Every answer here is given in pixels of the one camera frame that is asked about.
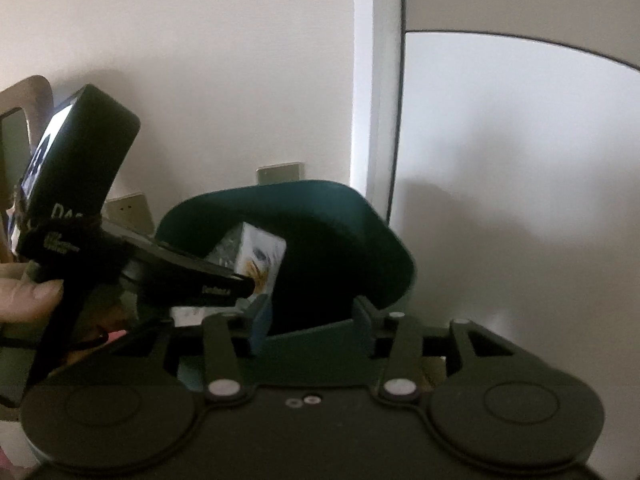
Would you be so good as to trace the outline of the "person left hand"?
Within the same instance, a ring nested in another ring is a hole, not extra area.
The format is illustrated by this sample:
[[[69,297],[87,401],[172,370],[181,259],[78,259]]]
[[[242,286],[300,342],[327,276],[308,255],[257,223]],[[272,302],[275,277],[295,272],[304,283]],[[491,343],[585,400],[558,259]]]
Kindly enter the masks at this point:
[[[2,323],[31,323],[46,318],[63,295],[62,281],[35,283],[26,263],[2,263],[0,318]]]

